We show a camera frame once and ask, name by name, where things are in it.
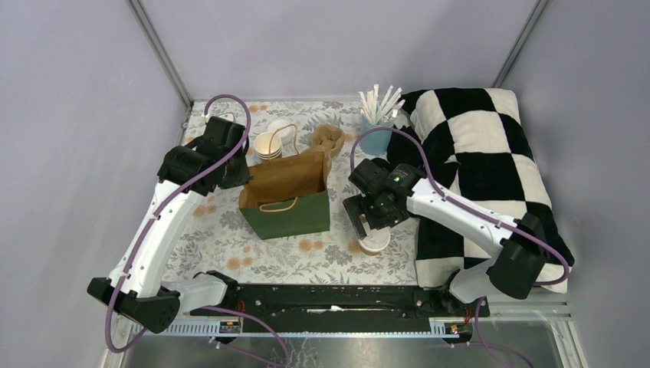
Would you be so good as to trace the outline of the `stack of white cup lids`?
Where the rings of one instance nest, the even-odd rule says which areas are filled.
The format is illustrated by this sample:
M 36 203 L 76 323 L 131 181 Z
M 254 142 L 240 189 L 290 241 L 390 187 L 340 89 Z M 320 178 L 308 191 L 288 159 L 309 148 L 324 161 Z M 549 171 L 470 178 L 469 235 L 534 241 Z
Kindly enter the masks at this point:
M 284 145 L 290 144 L 294 141 L 295 126 L 289 120 L 278 119 L 269 123 L 267 131 L 276 133 L 276 136 L 281 138 Z

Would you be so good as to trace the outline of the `green brown paper bag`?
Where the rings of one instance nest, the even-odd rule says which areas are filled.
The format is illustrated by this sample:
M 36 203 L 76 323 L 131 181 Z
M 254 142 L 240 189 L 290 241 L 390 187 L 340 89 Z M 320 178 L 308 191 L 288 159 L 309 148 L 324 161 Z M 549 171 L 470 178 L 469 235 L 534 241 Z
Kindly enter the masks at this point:
M 285 238 L 330 230 L 330 199 L 324 154 L 298 153 L 252 166 L 252 179 L 238 207 L 261 239 Z

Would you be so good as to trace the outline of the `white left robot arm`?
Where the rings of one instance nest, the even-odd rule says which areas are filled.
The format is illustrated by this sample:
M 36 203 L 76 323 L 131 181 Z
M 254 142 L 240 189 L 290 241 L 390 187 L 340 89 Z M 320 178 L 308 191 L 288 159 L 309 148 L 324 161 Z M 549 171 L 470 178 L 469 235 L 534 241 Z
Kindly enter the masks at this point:
M 122 261 L 105 278 L 93 278 L 90 296 L 159 334 L 178 314 L 210 306 L 221 315 L 238 304 L 236 282 L 217 271 L 183 281 L 164 281 L 163 273 L 185 225 L 199 204 L 216 189 L 248 182 L 245 126 L 211 117 L 204 133 L 171 149 L 162 161 L 147 217 Z

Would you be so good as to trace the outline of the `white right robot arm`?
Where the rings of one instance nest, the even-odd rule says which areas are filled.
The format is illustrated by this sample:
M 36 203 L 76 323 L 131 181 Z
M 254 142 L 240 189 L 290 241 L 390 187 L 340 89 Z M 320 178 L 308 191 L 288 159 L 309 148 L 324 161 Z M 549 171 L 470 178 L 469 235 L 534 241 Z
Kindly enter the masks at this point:
M 410 217 L 421 217 L 474 242 L 490 258 L 456 271 L 441 292 L 441 309 L 451 316 L 472 301 L 492 294 L 525 300 L 547 262 L 547 251 L 537 242 L 545 238 L 541 221 L 529 213 L 523 218 L 496 214 L 454 192 L 443 189 L 410 165 L 393 171 L 364 159 L 350 173 L 360 191 L 343 204 L 359 239 L 368 230 L 393 227 Z

